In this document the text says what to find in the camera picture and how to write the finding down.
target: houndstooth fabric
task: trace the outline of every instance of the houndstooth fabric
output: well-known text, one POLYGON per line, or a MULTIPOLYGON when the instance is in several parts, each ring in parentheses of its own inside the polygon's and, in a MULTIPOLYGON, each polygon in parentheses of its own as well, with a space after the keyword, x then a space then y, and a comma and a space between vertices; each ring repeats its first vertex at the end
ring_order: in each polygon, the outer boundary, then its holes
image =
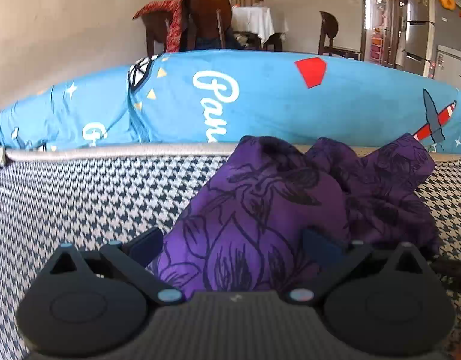
MULTIPOLYGON (((0 171, 0 360, 27 349, 15 310, 56 247, 72 242, 94 250, 150 227, 169 232, 190 199, 226 157, 137 157, 60 163, 20 162, 0 171)), ((441 252, 461 259, 461 161, 438 165, 417 194, 441 231, 441 252)), ((459 318, 461 295, 449 293, 459 318)))
MULTIPOLYGON (((440 254, 461 260, 461 160, 438 164, 431 177, 419 186, 417 195, 429 206, 440 232, 440 254)), ((461 336, 461 294, 448 291, 457 319, 445 343, 452 351, 461 336)))

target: white tablecloth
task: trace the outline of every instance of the white tablecloth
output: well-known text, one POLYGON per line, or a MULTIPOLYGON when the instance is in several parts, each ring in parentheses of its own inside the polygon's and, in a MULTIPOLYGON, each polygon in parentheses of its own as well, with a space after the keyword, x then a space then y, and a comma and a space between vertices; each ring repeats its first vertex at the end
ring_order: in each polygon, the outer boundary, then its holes
POLYGON ((232 29, 258 35, 262 44, 275 33, 289 31, 284 15, 279 15, 269 7, 232 7, 232 29))

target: purple fabric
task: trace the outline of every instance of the purple fabric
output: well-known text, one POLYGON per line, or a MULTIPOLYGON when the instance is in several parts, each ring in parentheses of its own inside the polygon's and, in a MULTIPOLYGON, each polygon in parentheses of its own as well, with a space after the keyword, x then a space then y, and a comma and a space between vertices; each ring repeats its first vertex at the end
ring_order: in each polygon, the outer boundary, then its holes
POLYGON ((414 194, 433 169, 410 134, 363 158, 326 138, 301 154, 280 139, 243 137, 149 269, 187 297, 283 291, 318 273, 301 247, 306 227, 338 242, 408 241, 437 251, 434 219, 414 194))

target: yellow triangle print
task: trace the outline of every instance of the yellow triangle print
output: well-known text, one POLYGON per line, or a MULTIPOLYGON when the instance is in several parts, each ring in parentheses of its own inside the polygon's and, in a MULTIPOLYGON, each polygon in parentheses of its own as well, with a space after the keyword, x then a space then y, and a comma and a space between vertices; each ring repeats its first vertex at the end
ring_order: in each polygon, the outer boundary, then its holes
POLYGON ((157 78, 160 79, 161 77, 165 77, 167 75, 167 72, 163 68, 159 68, 159 71, 157 72, 157 78))
POLYGON ((148 99, 155 100, 157 97, 155 96, 155 92, 153 89, 150 90, 149 94, 147 95, 148 99))

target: refrigerator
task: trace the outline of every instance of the refrigerator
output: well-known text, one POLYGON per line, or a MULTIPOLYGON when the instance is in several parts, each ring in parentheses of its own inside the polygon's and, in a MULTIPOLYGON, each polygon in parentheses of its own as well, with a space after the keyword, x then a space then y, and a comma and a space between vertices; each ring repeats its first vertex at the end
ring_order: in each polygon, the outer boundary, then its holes
POLYGON ((461 89, 461 51, 438 45, 434 80, 461 89))
POLYGON ((407 0, 403 70, 427 77, 435 34, 435 0, 407 0))

